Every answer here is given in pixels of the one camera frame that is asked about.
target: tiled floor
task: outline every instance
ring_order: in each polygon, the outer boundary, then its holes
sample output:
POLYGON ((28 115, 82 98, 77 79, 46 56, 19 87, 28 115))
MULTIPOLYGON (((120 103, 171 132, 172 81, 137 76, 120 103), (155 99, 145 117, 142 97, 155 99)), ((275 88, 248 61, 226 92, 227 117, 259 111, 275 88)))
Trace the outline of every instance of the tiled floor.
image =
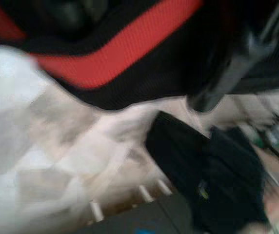
MULTIPOLYGON (((21 76, 16 66, 9 64, 12 69, 3 69, 1 78, 21 76)), ((158 196, 156 181, 169 182, 142 143, 159 110, 204 134, 213 124, 271 118, 255 108, 255 96, 240 97, 244 111, 227 96, 206 115, 189 111, 183 97, 104 112, 49 83, 23 104, 13 94, 15 105, 0 110, 0 234, 67 232, 91 220, 91 200, 99 201, 106 215, 143 202, 141 184, 158 196)), ((279 95, 270 99, 278 100, 271 104, 279 112, 279 95)))

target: black cloth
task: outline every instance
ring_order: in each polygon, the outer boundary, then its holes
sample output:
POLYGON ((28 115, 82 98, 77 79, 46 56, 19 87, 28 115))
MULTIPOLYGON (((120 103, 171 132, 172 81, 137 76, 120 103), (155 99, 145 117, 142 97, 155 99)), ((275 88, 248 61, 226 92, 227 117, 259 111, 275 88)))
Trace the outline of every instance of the black cloth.
POLYGON ((195 228, 234 234, 252 222, 267 224, 264 166, 238 129, 211 130, 211 139, 166 113, 159 113, 146 147, 188 200, 195 228))

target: floor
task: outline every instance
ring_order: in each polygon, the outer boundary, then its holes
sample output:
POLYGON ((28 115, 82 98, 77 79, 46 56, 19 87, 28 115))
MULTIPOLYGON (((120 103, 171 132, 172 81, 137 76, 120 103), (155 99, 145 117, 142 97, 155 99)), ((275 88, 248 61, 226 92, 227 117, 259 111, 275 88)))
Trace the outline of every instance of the floor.
MULTIPOLYGON (((279 113, 279 92, 262 97, 279 113)), ((184 97, 105 112, 69 96, 19 51, 0 48, 0 234, 67 233, 93 219, 92 200, 107 216, 142 203, 139 185, 157 197, 158 179, 171 185, 142 143, 159 110, 205 135, 214 124, 273 116, 255 95, 226 96, 205 115, 189 111, 184 97), (2 87, 10 81, 20 86, 2 87)))

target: white bar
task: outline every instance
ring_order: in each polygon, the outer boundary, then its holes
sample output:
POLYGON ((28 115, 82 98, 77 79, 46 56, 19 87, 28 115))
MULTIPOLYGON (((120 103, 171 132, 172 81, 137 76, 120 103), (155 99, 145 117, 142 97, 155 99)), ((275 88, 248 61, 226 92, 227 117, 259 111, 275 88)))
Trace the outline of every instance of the white bar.
POLYGON ((161 180, 159 179, 157 181, 157 184, 161 190, 161 192, 166 195, 166 196, 170 196, 172 194, 171 190, 168 188, 168 186, 166 186, 166 184, 161 180))
POLYGON ((91 201, 91 209, 94 215, 95 221, 100 222, 105 219, 104 214, 101 211, 100 205, 96 201, 91 201))
POLYGON ((147 189, 145 188, 144 185, 140 185, 139 186, 139 191, 143 197, 143 199, 146 201, 146 202, 152 202, 154 201, 153 197, 150 196, 149 192, 147 191, 147 189))

